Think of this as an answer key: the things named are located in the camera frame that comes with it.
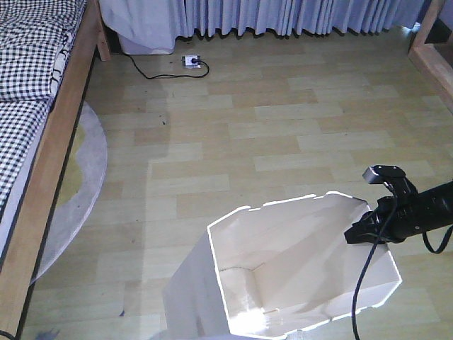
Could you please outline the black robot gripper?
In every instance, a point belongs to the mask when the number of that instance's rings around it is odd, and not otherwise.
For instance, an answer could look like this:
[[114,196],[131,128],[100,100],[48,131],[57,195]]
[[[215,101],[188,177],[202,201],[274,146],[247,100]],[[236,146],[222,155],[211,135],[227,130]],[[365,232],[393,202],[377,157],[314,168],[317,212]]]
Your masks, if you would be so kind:
[[344,232],[348,244],[380,242],[401,243],[408,237],[424,233],[423,208],[418,201],[401,203],[395,197],[384,196],[373,211]]

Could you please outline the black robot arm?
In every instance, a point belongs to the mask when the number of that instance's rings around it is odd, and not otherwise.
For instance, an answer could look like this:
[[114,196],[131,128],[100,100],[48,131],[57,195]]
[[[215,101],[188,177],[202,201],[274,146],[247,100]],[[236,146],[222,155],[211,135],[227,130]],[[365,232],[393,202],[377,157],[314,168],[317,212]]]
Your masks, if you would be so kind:
[[412,193],[406,200],[384,196],[377,207],[365,213],[344,232],[348,244],[401,243],[408,237],[452,224],[452,182],[422,193]]

